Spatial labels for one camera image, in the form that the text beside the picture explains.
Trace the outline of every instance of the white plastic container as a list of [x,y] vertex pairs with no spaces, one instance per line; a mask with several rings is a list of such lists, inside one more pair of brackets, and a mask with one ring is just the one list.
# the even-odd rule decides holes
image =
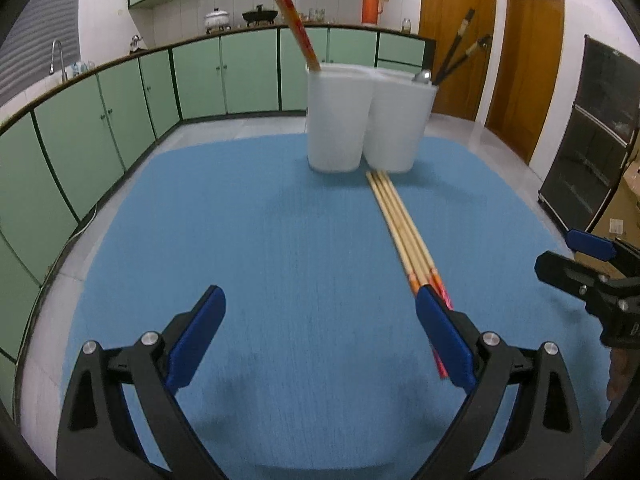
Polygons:
[[369,69],[348,64],[321,64],[307,69],[307,157],[317,171],[353,171],[360,165],[373,98]]
[[374,92],[364,156],[376,170],[404,173],[414,165],[438,87],[398,70],[369,70]]

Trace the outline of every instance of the blue table mat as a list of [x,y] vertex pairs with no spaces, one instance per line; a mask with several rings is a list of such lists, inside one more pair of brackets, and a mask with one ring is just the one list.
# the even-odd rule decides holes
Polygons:
[[[304,135],[156,156],[86,279],[61,398],[84,341],[128,346],[213,283],[226,317],[177,400],[231,480],[411,478],[464,392],[438,378],[364,171],[313,172]],[[558,343],[593,450],[607,407],[600,327],[534,273],[540,253],[562,248],[455,142],[425,138],[414,168],[393,181],[457,310],[513,345]],[[491,460],[514,393],[476,465]],[[149,459],[164,465],[132,387],[126,396]]]

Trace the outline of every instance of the thermos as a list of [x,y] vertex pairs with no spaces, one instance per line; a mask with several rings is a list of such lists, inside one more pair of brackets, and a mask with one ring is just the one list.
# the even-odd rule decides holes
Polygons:
[[380,0],[362,0],[362,24],[377,25],[378,15],[382,13]]

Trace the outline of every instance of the black cabinet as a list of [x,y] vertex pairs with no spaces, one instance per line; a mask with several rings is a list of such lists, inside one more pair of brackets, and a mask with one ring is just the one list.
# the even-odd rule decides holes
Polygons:
[[564,229],[591,230],[613,196],[638,130],[640,65],[586,37],[580,86],[540,202]]

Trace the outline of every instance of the window blind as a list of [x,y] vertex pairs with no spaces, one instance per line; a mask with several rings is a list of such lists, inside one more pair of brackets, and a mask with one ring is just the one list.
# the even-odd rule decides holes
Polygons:
[[[30,0],[0,45],[0,106],[49,75],[56,38],[66,65],[80,59],[78,0]],[[55,68],[60,69],[58,53]]]

